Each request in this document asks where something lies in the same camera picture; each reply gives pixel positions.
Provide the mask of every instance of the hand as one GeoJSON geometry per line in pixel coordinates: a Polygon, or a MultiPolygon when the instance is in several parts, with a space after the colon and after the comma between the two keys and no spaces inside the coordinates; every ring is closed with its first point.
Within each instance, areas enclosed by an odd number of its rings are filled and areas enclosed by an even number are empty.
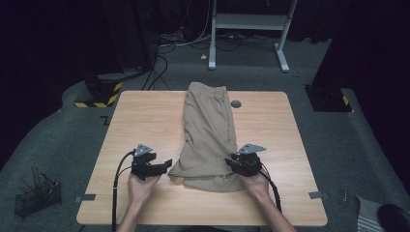
{"type": "Polygon", "coordinates": [[[153,187],[160,177],[149,177],[145,181],[141,181],[137,176],[130,173],[128,182],[130,203],[144,203],[151,195],[153,187]]]}
{"type": "Polygon", "coordinates": [[[251,177],[239,176],[239,178],[253,198],[269,197],[269,182],[260,173],[251,177]]]}

